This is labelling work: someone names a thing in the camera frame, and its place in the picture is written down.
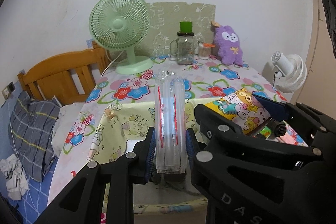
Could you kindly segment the grey plaid pillow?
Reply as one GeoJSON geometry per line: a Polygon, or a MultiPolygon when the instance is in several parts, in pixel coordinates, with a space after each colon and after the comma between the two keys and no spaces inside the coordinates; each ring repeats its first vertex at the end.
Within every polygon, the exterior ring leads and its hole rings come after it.
{"type": "Polygon", "coordinates": [[[60,105],[56,99],[35,100],[28,92],[19,94],[10,114],[8,135],[25,173],[42,182],[56,155],[51,141],[60,105]]]}

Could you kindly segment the green cup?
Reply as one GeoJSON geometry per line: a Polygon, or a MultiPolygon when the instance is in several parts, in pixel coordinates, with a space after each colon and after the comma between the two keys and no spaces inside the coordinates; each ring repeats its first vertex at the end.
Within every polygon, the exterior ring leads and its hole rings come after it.
{"type": "Polygon", "coordinates": [[[183,34],[189,34],[193,32],[193,23],[190,21],[179,22],[180,32],[183,34]]]}

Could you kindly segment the wooden bed headboard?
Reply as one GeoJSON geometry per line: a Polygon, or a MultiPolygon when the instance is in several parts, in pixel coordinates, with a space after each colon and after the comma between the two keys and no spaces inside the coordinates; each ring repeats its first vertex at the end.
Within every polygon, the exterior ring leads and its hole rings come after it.
{"type": "Polygon", "coordinates": [[[105,49],[93,42],[83,51],[62,53],[49,57],[33,66],[27,73],[19,73],[22,89],[36,100],[56,97],[63,105],[85,102],[96,86],[92,67],[99,72],[108,66],[105,49]]]}

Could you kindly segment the clear plastic packet red lines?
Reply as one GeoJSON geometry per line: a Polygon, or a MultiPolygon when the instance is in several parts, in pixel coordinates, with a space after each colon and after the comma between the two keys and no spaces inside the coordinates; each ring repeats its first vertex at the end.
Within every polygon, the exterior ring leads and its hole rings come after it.
{"type": "Polygon", "coordinates": [[[183,174],[187,167],[185,85],[173,71],[159,71],[154,85],[156,168],[183,174]]]}

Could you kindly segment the glass mason jar mug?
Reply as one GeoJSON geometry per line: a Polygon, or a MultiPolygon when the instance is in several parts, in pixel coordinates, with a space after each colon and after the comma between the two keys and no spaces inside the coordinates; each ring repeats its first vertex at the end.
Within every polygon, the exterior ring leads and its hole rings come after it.
{"type": "Polygon", "coordinates": [[[170,43],[170,56],[178,65],[191,65],[194,55],[194,33],[177,32],[177,38],[170,43]]]}

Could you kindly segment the small toothpick jar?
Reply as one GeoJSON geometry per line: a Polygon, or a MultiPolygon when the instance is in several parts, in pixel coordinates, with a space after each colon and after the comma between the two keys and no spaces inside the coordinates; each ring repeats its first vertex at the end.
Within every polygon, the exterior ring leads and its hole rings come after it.
{"type": "Polygon", "coordinates": [[[214,47],[215,45],[213,44],[198,42],[198,57],[202,60],[209,59],[214,47]]]}

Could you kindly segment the beige patterned board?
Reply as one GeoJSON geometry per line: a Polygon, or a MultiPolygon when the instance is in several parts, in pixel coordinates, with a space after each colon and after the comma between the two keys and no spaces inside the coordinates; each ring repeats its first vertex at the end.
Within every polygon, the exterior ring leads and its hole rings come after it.
{"type": "Polygon", "coordinates": [[[137,47],[140,53],[159,57],[168,55],[170,42],[177,37],[181,22],[192,22],[196,42],[212,43],[211,22],[216,6],[204,3],[155,2],[148,4],[150,29],[137,47]]]}

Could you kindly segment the white standing fan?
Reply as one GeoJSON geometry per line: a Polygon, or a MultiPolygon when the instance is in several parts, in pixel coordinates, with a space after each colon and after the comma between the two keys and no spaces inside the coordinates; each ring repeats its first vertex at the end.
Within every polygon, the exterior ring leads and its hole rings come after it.
{"type": "Polygon", "coordinates": [[[307,67],[303,59],[297,54],[284,55],[275,52],[272,64],[277,69],[275,87],[282,93],[290,94],[298,90],[305,83],[307,67]]]}

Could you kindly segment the crumpled white cloth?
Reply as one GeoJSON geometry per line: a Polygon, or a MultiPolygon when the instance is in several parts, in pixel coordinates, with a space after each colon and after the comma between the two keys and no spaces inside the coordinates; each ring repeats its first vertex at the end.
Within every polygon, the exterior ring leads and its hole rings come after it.
{"type": "Polygon", "coordinates": [[[29,190],[25,170],[16,155],[1,159],[1,172],[5,176],[8,197],[13,201],[20,201],[29,190]]]}

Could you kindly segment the wall socket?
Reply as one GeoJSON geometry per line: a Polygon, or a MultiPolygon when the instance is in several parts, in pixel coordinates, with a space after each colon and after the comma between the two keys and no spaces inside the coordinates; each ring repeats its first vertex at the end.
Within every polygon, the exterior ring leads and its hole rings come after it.
{"type": "Polygon", "coordinates": [[[9,96],[15,91],[15,85],[13,81],[11,81],[3,90],[2,95],[5,99],[9,98],[9,96]]]}

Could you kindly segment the yellow fabric storage box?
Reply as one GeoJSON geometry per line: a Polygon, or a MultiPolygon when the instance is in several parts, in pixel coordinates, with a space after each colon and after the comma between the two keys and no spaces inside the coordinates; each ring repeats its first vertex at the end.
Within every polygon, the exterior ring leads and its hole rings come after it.
{"type": "MultiPolygon", "coordinates": [[[[88,160],[99,164],[116,161],[145,139],[154,126],[154,103],[109,105],[103,112],[91,143],[88,160]]],[[[133,186],[135,223],[205,223],[207,199],[184,174],[153,172],[145,185],[133,186]]]]}

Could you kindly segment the colourful cartoon pouch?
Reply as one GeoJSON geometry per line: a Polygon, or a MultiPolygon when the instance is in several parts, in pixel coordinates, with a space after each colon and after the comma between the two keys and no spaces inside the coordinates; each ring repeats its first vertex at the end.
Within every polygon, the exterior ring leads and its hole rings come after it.
{"type": "Polygon", "coordinates": [[[270,119],[270,114],[251,92],[242,88],[206,106],[239,125],[244,135],[250,134],[270,119]]]}

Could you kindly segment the green desk fan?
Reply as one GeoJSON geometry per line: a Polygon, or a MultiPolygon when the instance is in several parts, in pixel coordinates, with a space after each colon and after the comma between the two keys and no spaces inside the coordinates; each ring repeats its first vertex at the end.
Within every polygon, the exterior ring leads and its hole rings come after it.
{"type": "Polygon", "coordinates": [[[150,16],[144,0],[100,0],[89,17],[89,31],[99,46],[126,52],[126,59],[116,65],[116,72],[121,75],[135,75],[152,68],[150,57],[136,55],[134,51],[149,29],[150,16]]]}

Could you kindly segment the floral tablecloth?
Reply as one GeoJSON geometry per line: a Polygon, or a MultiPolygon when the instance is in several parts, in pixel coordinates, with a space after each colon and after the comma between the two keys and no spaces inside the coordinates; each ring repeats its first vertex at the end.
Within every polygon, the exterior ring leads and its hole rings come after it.
{"type": "Polygon", "coordinates": [[[196,59],[191,65],[178,65],[167,56],[153,60],[151,69],[135,75],[121,75],[109,71],[96,86],[69,125],[61,125],[61,152],[51,182],[49,200],[53,200],[78,171],[89,161],[88,154],[104,110],[109,105],[154,102],[156,74],[164,69],[179,75],[185,85],[186,125],[197,130],[194,107],[214,101],[242,88],[275,101],[288,96],[276,90],[260,73],[244,64],[223,65],[211,58],[196,59]]]}

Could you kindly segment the black small object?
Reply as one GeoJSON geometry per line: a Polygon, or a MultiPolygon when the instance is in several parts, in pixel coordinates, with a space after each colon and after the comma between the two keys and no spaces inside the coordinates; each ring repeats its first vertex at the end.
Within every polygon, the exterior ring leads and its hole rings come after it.
{"type": "Polygon", "coordinates": [[[287,132],[286,123],[283,121],[271,121],[268,127],[275,137],[284,136],[287,132]]]}

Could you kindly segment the purple plush bunny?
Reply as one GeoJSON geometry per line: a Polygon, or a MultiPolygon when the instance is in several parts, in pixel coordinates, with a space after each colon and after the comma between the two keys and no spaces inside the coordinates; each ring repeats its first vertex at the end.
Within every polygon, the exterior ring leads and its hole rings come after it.
{"type": "Polygon", "coordinates": [[[243,66],[243,51],[240,40],[231,26],[222,26],[213,22],[214,44],[218,48],[218,56],[224,65],[243,66]]]}

